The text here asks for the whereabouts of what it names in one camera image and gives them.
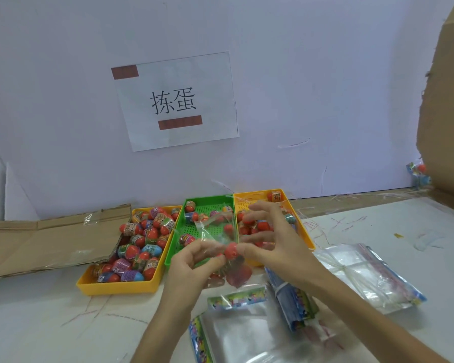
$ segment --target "yellow plastic tray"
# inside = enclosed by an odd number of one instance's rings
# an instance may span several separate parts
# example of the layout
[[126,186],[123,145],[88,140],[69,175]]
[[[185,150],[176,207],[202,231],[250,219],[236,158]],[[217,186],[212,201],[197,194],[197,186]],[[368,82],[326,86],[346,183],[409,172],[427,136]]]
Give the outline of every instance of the yellow plastic tray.
[[[292,214],[296,218],[296,232],[298,233],[298,236],[300,236],[304,243],[308,245],[309,248],[315,249],[315,245],[311,238],[309,237],[308,232],[306,231],[306,228],[304,228],[303,223],[299,219],[296,211],[291,205],[291,202],[288,200],[286,197],[284,191],[280,188],[272,189],[272,190],[263,190],[263,191],[253,191],[253,192],[241,192],[238,194],[234,194],[234,210],[235,213],[241,211],[241,210],[249,210],[249,205],[253,204],[256,201],[259,200],[267,200],[267,194],[271,191],[279,191],[281,193],[281,202],[283,207],[291,210]],[[254,261],[254,260],[247,260],[248,264],[251,266],[262,266],[260,262]]]
[[[163,206],[165,210],[171,211],[174,207],[182,208],[181,205],[176,206]],[[150,211],[152,207],[142,207],[133,209],[131,215],[137,211]],[[97,279],[92,276],[92,268],[94,265],[88,267],[86,272],[80,277],[77,281],[77,287],[86,295],[98,295],[98,294],[132,294],[132,293],[154,293],[158,290],[160,286],[160,281],[162,280],[164,273],[164,264],[166,259],[166,254],[170,248],[171,240],[173,238],[173,232],[170,233],[168,242],[166,243],[165,249],[160,257],[160,262],[156,268],[153,279],[147,282],[125,282],[125,283],[97,283]]]

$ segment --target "green plastic tray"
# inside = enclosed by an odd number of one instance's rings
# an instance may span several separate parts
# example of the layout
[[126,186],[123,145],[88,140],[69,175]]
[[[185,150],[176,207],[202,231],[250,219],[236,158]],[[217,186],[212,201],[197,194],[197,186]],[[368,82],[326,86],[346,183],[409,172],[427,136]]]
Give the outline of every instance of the green plastic tray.
[[[210,216],[210,212],[212,210],[218,210],[222,211],[222,208],[225,205],[229,205],[232,208],[232,211],[234,211],[234,197],[233,195],[220,195],[220,196],[209,196],[209,197],[197,197],[197,198],[188,198],[185,200],[182,206],[182,211],[178,215],[178,223],[176,226],[175,233],[173,234],[173,238],[171,240],[170,248],[168,249],[168,254],[166,255],[166,260],[165,260],[165,266],[166,269],[170,269],[170,262],[171,258],[173,255],[175,255],[177,252],[181,250],[180,244],[179,244],[179,239],[180,236],[183,233],[188,233],[194,236],[195,238],[198,238],[200,235],[195,227],[195,224],[190,224],[187,223],[185,219],[185,203],[187,201],[193,201],[196,204],[195,211],[197,213],[204,213]],[[218,234],[222,234],[224,232],[224,225],[226,223],[220,224],[220,225],[214,225],[210,224],[208,230],[209,233],[212,234],[212,236],[216,236]],[[233,221],[232,225],[234,226],[234,234],[237,234],[237,222]]]

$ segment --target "table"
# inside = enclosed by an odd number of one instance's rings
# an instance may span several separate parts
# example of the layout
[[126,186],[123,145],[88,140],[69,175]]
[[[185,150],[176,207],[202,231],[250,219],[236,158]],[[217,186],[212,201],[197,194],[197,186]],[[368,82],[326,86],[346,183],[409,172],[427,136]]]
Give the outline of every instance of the table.
[[[454,362],[454,212],[427,198],[326,214],[304,221],[321,247],[363,242],[429,299],[390,318]],[[442,238],[425,251],[413,247],[421,235]],[[404,238],[397,238],[397,233]],[[0,362],[128,362],[151,320],[163,284],[153,295],[88,297],[75,282],[85,266],[0,280]],[[254,276],[260,281],[262,275]],[[206,310],[206,297],[230,293],[230,286],[202,292],[193,311]],[[376,361],[351,333],[339,347],[319,352],[320,361]],[[172,362],[194,363],[185,333]]]

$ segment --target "white paper sign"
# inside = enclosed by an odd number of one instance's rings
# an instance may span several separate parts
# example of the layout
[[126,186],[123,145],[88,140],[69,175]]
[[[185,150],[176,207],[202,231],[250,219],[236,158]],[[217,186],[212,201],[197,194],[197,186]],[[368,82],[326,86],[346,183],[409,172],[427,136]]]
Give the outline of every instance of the white paper sign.
[[134,152],[239,137],[228,52],[111,70]]

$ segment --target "flattened cardboard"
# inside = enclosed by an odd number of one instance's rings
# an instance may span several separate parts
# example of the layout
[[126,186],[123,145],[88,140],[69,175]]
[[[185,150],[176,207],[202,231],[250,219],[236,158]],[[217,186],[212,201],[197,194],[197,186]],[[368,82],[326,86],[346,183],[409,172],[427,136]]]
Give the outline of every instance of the flattened cardboard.
[[128,204],[38,222],[0,221],[0,277],[105,261],[130,218]]
[[417,148],[434,186],[454,194],[454,8],[442,26],[428,73]]

